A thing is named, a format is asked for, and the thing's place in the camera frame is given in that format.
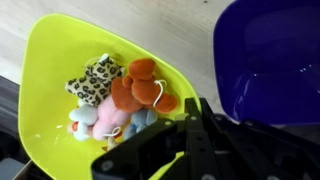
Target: blue plastic lid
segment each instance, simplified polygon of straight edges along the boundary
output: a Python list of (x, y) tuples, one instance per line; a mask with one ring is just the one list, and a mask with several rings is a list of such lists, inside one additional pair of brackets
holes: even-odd
[(234, 2), (216, 25), (214, 59), (232, 119), (320, 123), (320, 1)]

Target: pink plush toy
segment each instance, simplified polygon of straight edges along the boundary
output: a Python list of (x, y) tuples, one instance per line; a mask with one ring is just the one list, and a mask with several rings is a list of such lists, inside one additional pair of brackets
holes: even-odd
[(98, 121), (92, 129), (93, 138), (96, 140), (105, 140), (110, 136), (115, 136), (115, 131), (126, 124), (130, 117), (130, 113), (126, 113), (116, 108), (112, 96), (108, 96), (98, 106)]

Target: orange plush bear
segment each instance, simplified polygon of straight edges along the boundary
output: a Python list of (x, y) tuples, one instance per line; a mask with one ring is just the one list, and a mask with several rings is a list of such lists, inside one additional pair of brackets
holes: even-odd
[(157, 112), (167, 114), (176, 108), (178, 102), (174, 96), (165, 92), (160, 94), (160, 85), (155, 83), (153, 76), (155, 68), (156, 63), (152, 59), (135, 60), (129, 65), (128, 75), (112, 81), (111, 95), (118, 109), (133, 113), (155, 105)]

